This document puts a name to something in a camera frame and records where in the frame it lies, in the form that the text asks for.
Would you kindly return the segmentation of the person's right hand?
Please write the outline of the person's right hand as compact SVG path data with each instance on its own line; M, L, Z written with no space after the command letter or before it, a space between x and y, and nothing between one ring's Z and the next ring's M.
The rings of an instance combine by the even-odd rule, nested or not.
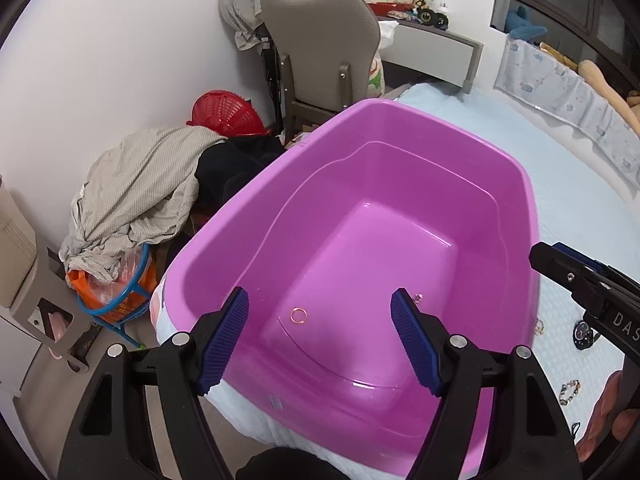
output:
M600 399L593 408L587 430L576 444L578 460L581 463L584 462L597 447L598 437L600 437L600 434L605 430L606 420L615 408L622 377L623 372L618 370L608 378ZM638 408L631 408L630 410L619 412L611 425L613 437L619 441L625 440L638 418Z

